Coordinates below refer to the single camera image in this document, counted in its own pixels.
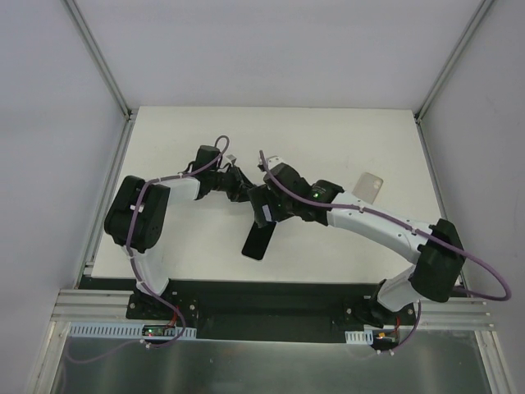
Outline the phone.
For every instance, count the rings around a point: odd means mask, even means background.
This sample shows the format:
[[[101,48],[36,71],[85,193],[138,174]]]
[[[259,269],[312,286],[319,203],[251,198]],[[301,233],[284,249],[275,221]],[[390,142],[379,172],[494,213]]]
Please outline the phone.
[[[241,254],[244,257],[261,261],[267,251],[275,228],[275,222],[270,222],[265,227],[259,227],[258,224],[254,222],[241,250]]]

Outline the beige translucent phone case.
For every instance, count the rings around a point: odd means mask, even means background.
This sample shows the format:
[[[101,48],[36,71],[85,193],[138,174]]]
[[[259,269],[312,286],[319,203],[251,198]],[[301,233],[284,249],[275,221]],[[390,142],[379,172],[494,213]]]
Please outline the beige translucent phone case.
[[[373,204],[383,186],[383,179],[370,172],[363,172],[352,191],[357,199]]]

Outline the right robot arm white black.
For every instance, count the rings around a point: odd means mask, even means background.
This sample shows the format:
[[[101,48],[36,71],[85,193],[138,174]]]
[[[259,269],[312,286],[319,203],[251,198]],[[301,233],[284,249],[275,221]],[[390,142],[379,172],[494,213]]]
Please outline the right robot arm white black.
[[[248,196],[260,228],[297,217],[356,233],[410,263],[353,306],[355,318],[365,324],[382,328],[405,306],[420,300],[445,303],[454,291],[463,247],[455,226],[445,219],[430,224],[396,217],[332,182],[310,184],[286,163],[270,165],[263,183]]]

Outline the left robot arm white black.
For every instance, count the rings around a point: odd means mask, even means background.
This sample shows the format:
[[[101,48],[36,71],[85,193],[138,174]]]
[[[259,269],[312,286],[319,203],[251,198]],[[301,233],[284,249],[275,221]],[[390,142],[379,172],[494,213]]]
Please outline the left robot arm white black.
[[[231,159],[223,165],[225,151],[202,145],[187,168],[172,176],[146,181],[126,176],[106,214],[103,230],[130,261],[136,287],[146,298],[144,308],[156,319],[167,318],[173,299],[164,293],[169,282],[163,267],[163,239],[167,211],[174,205],[197,201],[212,191],[229,201],[244,203],[255,184]]]

